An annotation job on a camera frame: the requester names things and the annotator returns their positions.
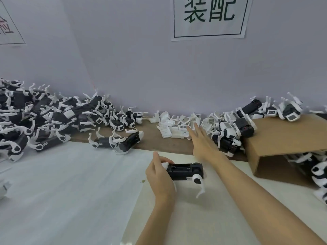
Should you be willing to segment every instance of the forearm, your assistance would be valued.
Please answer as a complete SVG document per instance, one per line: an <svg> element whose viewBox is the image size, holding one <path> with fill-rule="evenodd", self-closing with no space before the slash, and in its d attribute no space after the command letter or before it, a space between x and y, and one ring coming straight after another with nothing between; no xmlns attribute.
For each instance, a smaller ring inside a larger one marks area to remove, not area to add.
<svg viewBox="0 0 327 245"><path fill-rule="evenodd" d="M163 245L174 205L156 203L135 245Z"/></svg>
<svg viewBox="0 0 327 245"><path fill-rule="evenodd" d="M325 244L295 214L232 164L223 153L214 152L210 163L263 245Z"/></svg>

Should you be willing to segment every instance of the white wall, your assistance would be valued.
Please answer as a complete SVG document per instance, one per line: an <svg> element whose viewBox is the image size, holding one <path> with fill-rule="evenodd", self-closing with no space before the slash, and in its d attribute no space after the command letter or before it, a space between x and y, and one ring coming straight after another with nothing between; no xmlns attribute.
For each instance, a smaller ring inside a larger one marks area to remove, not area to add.
<svg viewBox="0 0 327 245"><path fill-rule="evenodd" d="M26 45L0 46L0 75L73 95L94 88L60 0L2 0Z"/></svg>
<svg viewBox="0 0 327 245"><path fill-rule="evenodd" d="M254 0L244 39L170 41L170 0L62 0L97 88L139 110L226 111L288 91L326 100L327 0Z"/></svg>

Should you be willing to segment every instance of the cardboard box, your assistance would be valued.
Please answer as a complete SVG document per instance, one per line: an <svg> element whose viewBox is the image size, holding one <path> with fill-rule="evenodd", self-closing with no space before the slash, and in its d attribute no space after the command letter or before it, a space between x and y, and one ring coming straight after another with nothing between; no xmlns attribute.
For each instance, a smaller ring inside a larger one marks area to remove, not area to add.
<svg viewBox="0 0 327 245"><path fill-rule="evenodd" d="M327 151L327 120L308 114L295 122L278 117L253 121L258 130L243 142L253 174L260 178L314 187L313 182L291 166L283 155Z"/></svg>

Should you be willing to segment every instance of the hand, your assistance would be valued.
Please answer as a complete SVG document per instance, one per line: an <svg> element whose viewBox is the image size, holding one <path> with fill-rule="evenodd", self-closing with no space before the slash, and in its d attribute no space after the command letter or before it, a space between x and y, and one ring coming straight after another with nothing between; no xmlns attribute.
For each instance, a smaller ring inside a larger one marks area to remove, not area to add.
<svg viewBox="0 0 327 245"><path fill-rule="evenodd" d="M172 160L159 156L158 152L153 152L153 159L145 171L146 178L156 197L156 205L174 205L176 196L174 183L165 168L161 165L162 162L174 164Z"/></svg>
<svg viewBox="0 0 327 245"><path fill-rule="evenodd" d="M187 126L187 131L192 137L194 149L193 155L200 162L206 161L210 162L214 153L217 153L219 150L213 140L207 135L206 131L202 127L194 124L196 133Z"/></svg>

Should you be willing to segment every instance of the paper sign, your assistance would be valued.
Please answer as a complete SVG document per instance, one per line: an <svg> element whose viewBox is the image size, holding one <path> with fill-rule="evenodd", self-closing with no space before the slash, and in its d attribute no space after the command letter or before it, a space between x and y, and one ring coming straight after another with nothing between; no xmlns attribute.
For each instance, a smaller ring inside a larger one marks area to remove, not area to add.
<svg viewBox="0 0 327 245"><path fill-rule="evenodd" d="M2 1L0 1L0 45L25 44Z"/></svg>
<svg viewBox="0 0 327 245"><path fill-rule="evenodd" d="M243 38L252 0L171 0L173 38Z"/></svg>

